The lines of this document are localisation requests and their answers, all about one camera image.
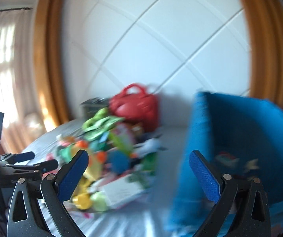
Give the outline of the red toy handbag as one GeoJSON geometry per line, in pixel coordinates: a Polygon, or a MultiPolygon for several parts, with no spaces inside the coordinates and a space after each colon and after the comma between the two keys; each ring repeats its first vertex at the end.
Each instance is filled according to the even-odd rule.
{"type": "Polygon", "coordinates": [[[130,84],[114,95],[109,100],[109,110],[130,124],[141,123],[146,132],[159,126],[159,99],[141,84],[130,84]]]}

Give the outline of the white paper box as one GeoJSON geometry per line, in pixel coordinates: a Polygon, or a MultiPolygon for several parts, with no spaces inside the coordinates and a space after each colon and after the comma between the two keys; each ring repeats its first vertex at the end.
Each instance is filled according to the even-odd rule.
{"type": "Polygon", "coordinates": [[[150,188],[148,180],[140,174],[132,173],[120,177],[98,188],[110,209],[118,209],[141,196],[150,188]]]}

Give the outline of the striped grey bedsheet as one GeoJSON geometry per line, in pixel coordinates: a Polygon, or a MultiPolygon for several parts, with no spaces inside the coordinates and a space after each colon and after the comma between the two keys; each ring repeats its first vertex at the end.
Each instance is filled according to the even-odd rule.
{"type": "Polygon", "coordinates": [[[170,207],[187,138],[186,125],[164,125],[157,130],[165,151],[159,154],[153,189],[144,200],[87,218],[71,212],[85,236],[178,236],[168,229],[170,207]]]}

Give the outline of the dark small box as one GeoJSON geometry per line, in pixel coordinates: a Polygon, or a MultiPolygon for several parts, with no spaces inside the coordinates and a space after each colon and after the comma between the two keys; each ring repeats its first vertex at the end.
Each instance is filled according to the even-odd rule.
{"type": "Polygon", "coordinates": [[[92,99],[88,99],[80,104],[83,117],[88,120],[98,112],[98,110],[102,108],[106,108],[109,106],[108,98],[95,97],[92,99]]]}

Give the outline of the yellow plastic snowball clamp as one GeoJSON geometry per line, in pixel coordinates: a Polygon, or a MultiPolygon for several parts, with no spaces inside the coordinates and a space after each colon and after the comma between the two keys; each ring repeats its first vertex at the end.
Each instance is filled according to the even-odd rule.
{"type": "Polygon", "coordinates": [[[92,201],[90,199],[90,194],[88,191],[88,187],[92,182],[82,177],[72,194],[72,203],[79,210],[88,210],[92,206],[92,201]]]}

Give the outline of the wooden headboard frame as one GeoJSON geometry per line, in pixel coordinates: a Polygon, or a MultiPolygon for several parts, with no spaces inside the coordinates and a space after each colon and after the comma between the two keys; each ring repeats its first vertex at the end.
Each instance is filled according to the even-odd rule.
{"type": "Polygon", "coordinates": [[[205,89],[283,109],[280,0],[38,0],[34,69],[45,129],[132,83],[160,97],[164,125],[189,123],[205,89]]]}

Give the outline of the beige window curtain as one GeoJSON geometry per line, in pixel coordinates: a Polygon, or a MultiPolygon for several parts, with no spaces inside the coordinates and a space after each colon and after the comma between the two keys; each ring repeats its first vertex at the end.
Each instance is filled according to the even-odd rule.
{"type": "Polygon", "coordinates": [[[22,152],[45,131],[34,76],[34,15],[30,8],[0,11],[1,145],[10,153],[22,152]]]}

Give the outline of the blue folding storage crate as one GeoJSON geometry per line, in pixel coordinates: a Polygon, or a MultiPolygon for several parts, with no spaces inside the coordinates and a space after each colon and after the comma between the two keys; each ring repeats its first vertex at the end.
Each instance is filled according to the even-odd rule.
{"type": "Polygon", "coordinates": [[[210,206],[191,170],[189,155],[198,150],[223,174],[261,180],[272,226],[283,227],[283,110],[272,102],[221,93],[194,97],[186,147],[167,229],[190,236],[210,206]]]}

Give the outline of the green plush toy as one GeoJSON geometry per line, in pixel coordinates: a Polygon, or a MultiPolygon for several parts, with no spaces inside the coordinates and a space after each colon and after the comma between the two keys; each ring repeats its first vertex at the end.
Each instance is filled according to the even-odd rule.
{"type": "Polygon", "coordinates": [[[89,142],[94,141],[124,120],[123,117],[111,115],[107,107],[101,108],[93,117],[83,123],[83,138],[89,142]]]}

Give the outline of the blue round plush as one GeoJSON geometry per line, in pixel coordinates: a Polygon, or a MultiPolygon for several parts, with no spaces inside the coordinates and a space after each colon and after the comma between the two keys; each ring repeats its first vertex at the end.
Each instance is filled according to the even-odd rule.
{"type": "Polygon", "coordinates": [[[108,154],[108,162],[111,164],[111,171],[117,175],[121,175],[131,168],[130,157],[118,150],[108,154]]]}

